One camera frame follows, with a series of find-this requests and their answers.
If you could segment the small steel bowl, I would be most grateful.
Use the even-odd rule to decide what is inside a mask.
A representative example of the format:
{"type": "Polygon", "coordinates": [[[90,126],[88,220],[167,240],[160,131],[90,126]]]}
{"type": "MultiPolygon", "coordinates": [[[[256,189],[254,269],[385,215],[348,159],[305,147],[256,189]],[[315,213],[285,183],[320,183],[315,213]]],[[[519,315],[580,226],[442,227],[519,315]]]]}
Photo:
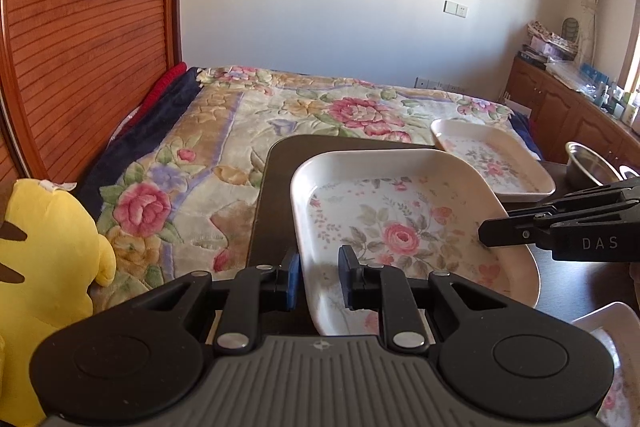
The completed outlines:
{"type": "Polygon", "coordinates": [[[640,176],[640,173],[638,173],[638,171],[626,165],[620,165],[620,168],[618,168],[618,171],[620,172],[620,176],[622,177],[623,180],[639,178],[640,176]]]}

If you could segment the large floral tray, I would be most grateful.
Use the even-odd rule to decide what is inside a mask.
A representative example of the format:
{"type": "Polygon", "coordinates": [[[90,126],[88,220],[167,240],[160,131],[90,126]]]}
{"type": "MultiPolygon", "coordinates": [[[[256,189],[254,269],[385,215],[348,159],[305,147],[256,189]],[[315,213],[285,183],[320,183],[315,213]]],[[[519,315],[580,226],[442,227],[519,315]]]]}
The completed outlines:
{"type": "Polygon", "coordinates": [[[306,298],[322,335],[367,335],[378,316],[347,309],[338,277],[346,245],[364,265],[424,279],[449,271],[537,306],[540,274],[524,245],[487,248],[478,228],[506,210],[465,161],[430,148],[341,150],[306,160],[290,185],[306,298]]]}

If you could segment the far floral tray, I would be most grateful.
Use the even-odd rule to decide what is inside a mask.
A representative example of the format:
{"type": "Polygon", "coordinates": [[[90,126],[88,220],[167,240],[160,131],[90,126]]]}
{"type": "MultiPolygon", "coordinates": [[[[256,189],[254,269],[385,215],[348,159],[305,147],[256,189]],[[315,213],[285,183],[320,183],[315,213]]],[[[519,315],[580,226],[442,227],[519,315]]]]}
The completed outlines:
{"type": "Polygon", "coordinates": [[[431,132],[442,150],[478,171],[501,202],[540,202],[555,192],[552,176],[509,132],[453,119],[434,120],[431,132]]]}

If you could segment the wooden sideboard cabinet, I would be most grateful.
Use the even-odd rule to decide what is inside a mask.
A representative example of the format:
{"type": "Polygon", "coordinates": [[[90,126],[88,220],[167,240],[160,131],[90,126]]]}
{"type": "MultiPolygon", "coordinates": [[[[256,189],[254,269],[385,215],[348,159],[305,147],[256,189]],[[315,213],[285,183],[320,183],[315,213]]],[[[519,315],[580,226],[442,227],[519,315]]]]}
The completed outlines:
{"type": "Polygon", "coordinates": [[[639,138],[548,72],[514,58],[504,97],[532,110],[532,137],[544,159],[567,161],[565,144],[588,146],[614,167],[639,169],[639,138]]]}

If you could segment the bottles on windowsill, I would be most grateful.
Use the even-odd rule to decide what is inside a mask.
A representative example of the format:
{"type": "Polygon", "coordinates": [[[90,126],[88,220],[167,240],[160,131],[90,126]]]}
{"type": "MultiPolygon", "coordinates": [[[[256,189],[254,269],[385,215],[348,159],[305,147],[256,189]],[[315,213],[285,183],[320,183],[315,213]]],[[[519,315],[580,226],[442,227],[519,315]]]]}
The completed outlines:
{"type": "Polygon", "coordinates": [[[582,80],[579,91],[593,105],[631,129],[639,124],[638,89],[624,90],[613,79],[587,63],[580,64],[578,74],[582,80]]]}

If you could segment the floral bed blanket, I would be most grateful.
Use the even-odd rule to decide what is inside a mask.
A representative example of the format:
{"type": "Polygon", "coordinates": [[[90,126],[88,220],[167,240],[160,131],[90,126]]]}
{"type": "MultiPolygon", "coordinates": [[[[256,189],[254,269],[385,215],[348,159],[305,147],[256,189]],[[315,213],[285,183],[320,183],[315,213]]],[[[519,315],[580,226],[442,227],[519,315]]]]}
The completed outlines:
{"type": "Polygon", "coordinates": [[[157,148],[100,188],[96,225],[117,269],[91,291],[96,311],[191,271],[240,271],[268,152],[289,136],[428,145],[437,119],[511,127],[506,106],[446,91],[243,66],[198,68],[196,81],[200,92],[157,148]]]}

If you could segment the clutter pile on cabinet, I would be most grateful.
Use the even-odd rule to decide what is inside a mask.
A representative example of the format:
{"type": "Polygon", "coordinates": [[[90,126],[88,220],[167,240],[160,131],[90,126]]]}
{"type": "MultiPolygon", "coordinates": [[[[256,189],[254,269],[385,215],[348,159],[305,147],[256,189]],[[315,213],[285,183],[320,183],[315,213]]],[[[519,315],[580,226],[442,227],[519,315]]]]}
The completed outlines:
{"type": "Polygon", "coordinates": [[[577,44],[550,31],[538,20],[526,25],[526,39],[518,51],[518,58],[539,69],[548,64],[573,62],[577,55],[577,44]]]}

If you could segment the yellow plush toy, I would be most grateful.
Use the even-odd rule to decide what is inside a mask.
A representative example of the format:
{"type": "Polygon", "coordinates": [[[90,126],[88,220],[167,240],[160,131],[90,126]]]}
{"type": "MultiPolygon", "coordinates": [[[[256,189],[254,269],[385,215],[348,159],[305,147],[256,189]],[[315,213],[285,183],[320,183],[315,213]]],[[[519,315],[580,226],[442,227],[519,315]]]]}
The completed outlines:
{"type": "Polygon", "coordinates": [[[110,242],[66,185],[13,183],[1,219],[2,421],[42,421],[30,359],[47,337],[90,317],[89,287],[110,285],[115,272],[110,242]]]}

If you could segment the navy blue blanket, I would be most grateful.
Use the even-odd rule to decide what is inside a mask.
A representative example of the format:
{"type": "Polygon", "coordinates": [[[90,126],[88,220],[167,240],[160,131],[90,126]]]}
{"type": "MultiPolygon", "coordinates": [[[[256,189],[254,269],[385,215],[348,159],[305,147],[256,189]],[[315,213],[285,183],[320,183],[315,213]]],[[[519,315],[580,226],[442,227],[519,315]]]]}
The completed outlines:
{"type": "Polygon", "coordinates": [[[153,152],[163,141],[200,92],[196,75],[198,69],[191,67],[171,83],[140,122],[111,142],[80,182],[74,195],[94,220],[99,219],[103,207],[100,188],[116,184],[132,162],[153,152]]]}

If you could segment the red cloth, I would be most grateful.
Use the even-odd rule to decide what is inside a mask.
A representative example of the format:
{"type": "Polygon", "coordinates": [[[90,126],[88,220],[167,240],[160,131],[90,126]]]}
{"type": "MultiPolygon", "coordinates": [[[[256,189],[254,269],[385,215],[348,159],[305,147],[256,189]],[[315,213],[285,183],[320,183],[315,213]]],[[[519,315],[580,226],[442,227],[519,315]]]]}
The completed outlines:
{"type": "Polygon", "coordinates": [[[122,125],[117,136],[123,134],[131,127],[134,127],[149,111],[160,101],[160,98],[165,91],[182,75],[186,73],[188,66],[185,62],[180,62],[167,72],[164,72],[160,76],[159,80],[156,80],[151,90],[145,95],[140,106],[131,114],[130,118],[122,125]]]}

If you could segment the wooden louvered wardrobe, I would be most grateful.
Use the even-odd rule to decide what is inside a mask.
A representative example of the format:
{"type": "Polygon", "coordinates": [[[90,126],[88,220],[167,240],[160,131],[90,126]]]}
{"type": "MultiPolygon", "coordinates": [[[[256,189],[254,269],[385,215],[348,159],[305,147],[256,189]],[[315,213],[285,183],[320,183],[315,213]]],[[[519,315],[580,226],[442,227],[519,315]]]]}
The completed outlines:
{"type": "Polygon", "coordinates": [[[1,0],[1,176],[76,181],[180,61],[178,0],[1,0]]]}

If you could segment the wall outlet strip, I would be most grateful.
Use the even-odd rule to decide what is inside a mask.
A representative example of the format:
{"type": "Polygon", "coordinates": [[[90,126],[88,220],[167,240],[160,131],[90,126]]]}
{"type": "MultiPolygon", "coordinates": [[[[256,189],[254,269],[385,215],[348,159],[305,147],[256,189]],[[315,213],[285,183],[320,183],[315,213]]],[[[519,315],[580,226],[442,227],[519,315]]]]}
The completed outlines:
{"type": "Polygon", "coordinates": [[[456,84],[426,79],[423,77],[416,77],[416,81],[414,82],[414,87],[416,87],[416,89],[447,91],[447,92],[454,92],[454,93],[460,93],[460,94],[468,93],[468,91],[466,91],[464,88],[460,86],[457,86],[456,84]]]}

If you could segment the white wall switch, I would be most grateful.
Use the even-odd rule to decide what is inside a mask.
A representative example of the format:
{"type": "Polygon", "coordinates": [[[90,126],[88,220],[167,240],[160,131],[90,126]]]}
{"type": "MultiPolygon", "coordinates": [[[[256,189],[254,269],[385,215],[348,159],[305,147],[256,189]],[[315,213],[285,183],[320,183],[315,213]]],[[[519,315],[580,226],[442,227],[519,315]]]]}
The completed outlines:
{"type": "Polygon", "coordinates": [[[463,4],[446,0],[444,12],[449,15],[465,18],[468,15],[468,8],[463,4]]]}

